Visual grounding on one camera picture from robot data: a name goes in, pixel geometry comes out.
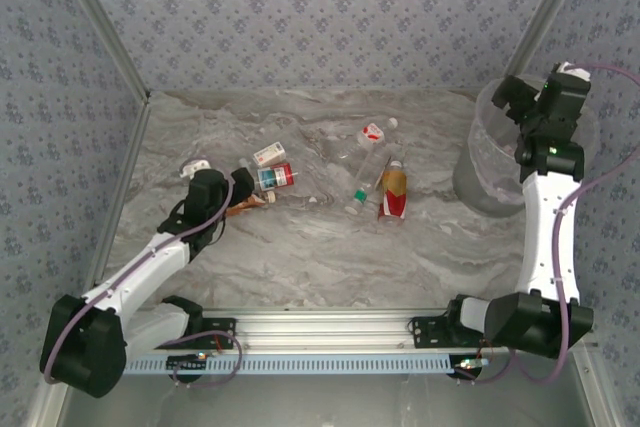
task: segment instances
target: gray marble tabletop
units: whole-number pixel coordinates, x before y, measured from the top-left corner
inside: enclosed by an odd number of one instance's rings
[[[446,91],[154,93],[142,149],[105,275],[129,261],[187,192],[178,168],[205,156],[227,171],[275,140],[298,173],[268,208],[229,218],[224,237],[159,289],[205,306],[444,307],[458,293],[511,292],[524,213],[467,209],[451,175],[473,117]],[[404,224],[383,227],[377,201],[343,210],[357,165],[340,159],[355,132],[396,117],[408,176]]]

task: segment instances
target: wall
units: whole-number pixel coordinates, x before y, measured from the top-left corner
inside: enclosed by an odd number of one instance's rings
[[[479,86],[539,0],[101,0],[151,90]]]
[[[613,63],[640,72],[640,0],[567,0],[530,72],[554,62]],[[588,102],[599,113],[602,145],[589,177],[610,169],[638,143],[640,90],[631,81],[593,75]],[[640,425],[640,162],[578,204],[576,271],[585,304],[630,425]]]
[[[136,106],[76,0],[0,0],[0,425],[24,422],[48,315],[86,279]]]

